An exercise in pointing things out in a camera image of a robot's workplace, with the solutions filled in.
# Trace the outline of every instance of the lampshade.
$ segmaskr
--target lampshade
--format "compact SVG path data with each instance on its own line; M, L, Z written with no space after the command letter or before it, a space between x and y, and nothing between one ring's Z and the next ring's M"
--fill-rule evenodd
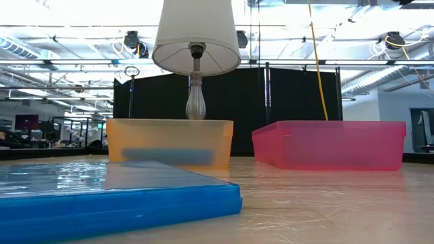
M165 0L152 59L179 75L193 72L190 43L204 43L203 76L221 75L240 62L231 0Z

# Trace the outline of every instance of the plastic storage bin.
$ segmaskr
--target plastic storage bin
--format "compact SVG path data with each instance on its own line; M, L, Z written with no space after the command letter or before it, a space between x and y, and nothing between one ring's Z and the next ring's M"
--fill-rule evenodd
M280 121L252 133L257 162L282 169L398 170L404 122Z
M0 166L0 243L57 243L237 214L238 185L157 162Z
M111 162L158 161L188 169L225 169L232 135L232 121L107 120Z

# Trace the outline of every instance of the computer screen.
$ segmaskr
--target computer screen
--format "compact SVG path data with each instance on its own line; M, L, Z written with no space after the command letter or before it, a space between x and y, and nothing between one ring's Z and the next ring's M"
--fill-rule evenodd
M39 115L16 115L15 129L39 129Z

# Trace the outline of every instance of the table surface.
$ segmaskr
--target table surface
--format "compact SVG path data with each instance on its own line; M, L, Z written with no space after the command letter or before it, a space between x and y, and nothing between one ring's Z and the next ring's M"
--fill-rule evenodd
M104 162L107 156L2 161L0 164ZM205 175L240 185L239 215L107 235L105 243L433 243L434 167L401 171L284 171L231 159Z

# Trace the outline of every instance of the blue tray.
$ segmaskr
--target blue tray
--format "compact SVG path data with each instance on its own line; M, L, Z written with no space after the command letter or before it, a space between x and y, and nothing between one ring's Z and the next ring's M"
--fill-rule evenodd
M156 162L0 166L0 243L46 243L237 214L238 185Z

